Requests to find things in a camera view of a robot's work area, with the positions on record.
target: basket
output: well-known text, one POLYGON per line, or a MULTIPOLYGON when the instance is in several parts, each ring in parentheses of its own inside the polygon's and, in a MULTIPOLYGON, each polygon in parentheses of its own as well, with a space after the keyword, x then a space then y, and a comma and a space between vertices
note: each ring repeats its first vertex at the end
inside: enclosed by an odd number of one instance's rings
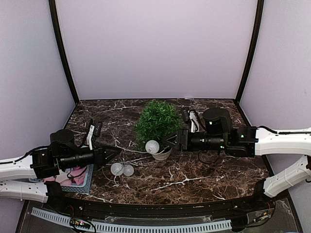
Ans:
MULTIPOLYGON (((64 192, 71 192, 71 193, 89 193, 92 183, 93 167, 94 167, 93 164, 87 166, 83 184, 77 185, 73 183, 72 185, 62 185, 61 186, 62 190, 64 192)), ((29 179, 29 181, 33 183, 42 182, 39 179, 29 179)))

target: black post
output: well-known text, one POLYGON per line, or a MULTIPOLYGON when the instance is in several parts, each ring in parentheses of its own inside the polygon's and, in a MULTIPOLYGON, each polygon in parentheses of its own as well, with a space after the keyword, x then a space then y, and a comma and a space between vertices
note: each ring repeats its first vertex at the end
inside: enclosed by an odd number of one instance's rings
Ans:
POLYGON ((64 43, 63 43, 62 35, 60 32, 59 22, 58 22, 55 0, 49 0, 49 4, 50 4, 51 18, 52 18, 52 23, 53 23, 53 28, 54 28, 54 33, 55 33, 55 38, 56 38, 56 42, 58 46, 60 59, 62 60, 65 76, 66 76, 66 79, 67 79, 67 82, 68 82, 68 85, 71 91, 71 95, 73 97, 74 102, 77 104, 79 103, 79 97, 78 97, 77 90, 74 86, 74 82, 73 82, 72 75, 71 75, 68 61, 67 61, 67 56, 65 53, 64 43))
POLYGON ((255 23, 254 23, 254 27, 253 27, 252 39, 251 39, 251 43, 249 46, 248 55, 246 58, 246 63, 245 63, 241 83, 240 83, 240 86, 238 89, 237 96, 235 98, 237 103, 240 103, 240 101, 241 101, 243 91, 245 89, 247 78, 249 75, 249 71, 251 69, 251 65, 253 62, 254 53, 255 53, 256 44, 257 44, 257 39, 258 39, 258 34, 259 34, 259 29, 260 29, 261 17, 262 17, 262 12, 263 12, 263 4, 264 4, 264 0, 258 0, 257 9, 256 9, 256 16, 255 16, 255 23))

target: artificial plant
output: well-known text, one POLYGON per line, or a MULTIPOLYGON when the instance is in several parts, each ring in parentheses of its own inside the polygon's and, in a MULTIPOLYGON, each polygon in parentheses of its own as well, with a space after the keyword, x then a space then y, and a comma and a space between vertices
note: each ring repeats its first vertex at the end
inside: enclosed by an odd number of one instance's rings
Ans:
POLYGON ((176 108, 166 102, 152 101, 142 111, 134 127, 138 148, 145 150, 145 144, 155 140, 163 149, 162 138, 181 128, 181 118, 176 108))

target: white wall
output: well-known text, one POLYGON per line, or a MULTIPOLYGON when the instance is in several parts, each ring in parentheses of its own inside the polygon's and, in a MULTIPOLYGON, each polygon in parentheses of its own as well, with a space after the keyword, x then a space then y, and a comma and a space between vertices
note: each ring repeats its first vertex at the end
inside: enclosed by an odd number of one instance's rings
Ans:
MULTIPOLYGON (((0 159, 49 144, 73 107, 48 1, 1 0, 0 159)), ((15 232, 22 205, 0 199, 0 232, 15 232)))
MULTIPOLYGON (((311 1, 265 1, 258 44, 241 106, 253 125, 311 127, 311 1)), ((274 155, 275 173, 300 155, 274 155)), ((304 232, 311 232, 311 185, 290 188, 304 232)))
POLYGON ((235 98, 256 0, 58 0, 80 99, 235 98))

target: perforated metal rail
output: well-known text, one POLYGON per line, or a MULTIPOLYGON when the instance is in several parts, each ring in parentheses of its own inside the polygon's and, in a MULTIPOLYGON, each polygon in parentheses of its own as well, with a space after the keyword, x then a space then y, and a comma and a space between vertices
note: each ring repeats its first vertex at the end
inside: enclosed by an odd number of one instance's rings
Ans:
MULTIPOLYGON (((70 217, 68 216, 59 215, 35 207, 31 214, 65 227, 71 227, 69 224, 70 217)), ((209 233, 232 229, 230 220, 183 226, 130 226, 97 221, 92 221, 92 223, 96 227, 98 233, 209 233)), ((82 227, 77 227, 77 229, 87 230, 82 227)), ((94 229, 91 227, 88 231, 94 232, 94 229)))

